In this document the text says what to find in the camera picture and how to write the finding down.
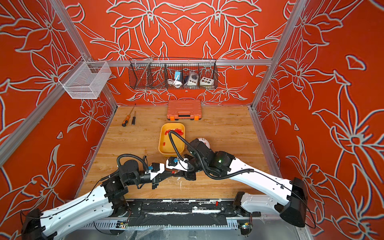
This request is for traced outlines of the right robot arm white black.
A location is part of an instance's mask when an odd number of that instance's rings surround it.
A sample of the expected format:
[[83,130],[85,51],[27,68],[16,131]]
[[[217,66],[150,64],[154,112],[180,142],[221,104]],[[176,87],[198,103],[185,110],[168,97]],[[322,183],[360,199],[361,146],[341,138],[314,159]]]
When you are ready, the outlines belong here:
[[307,226],[308,208],[307,187],[303,180],[279,178],[253,168],[224,151],[213,152],[199,139],[187,142],[176,131],[168,133],[171,145],[176,147],[175,138],[186,146],[189,155],[178,154],[177,166],[188,173],[204,172],[212,180],[234,180],[246,184],[272,198],[273,211],[287,223],[303,228]]

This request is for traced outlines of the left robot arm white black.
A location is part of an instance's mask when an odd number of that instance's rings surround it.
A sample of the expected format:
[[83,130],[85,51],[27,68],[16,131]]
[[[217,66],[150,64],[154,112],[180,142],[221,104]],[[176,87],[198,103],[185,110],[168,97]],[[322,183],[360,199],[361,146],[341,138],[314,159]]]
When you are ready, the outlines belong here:
[[125,198],[129,186],[140,189],[175,175],[164,164],[149,166],[143,158],[132,154],[117,157],[118,169],[101,178],[94,188],[81,197],[50,210],[32,210],[25,215],[23,240],[58,240],[80,227],[106,217],[123,217],[131,208]]

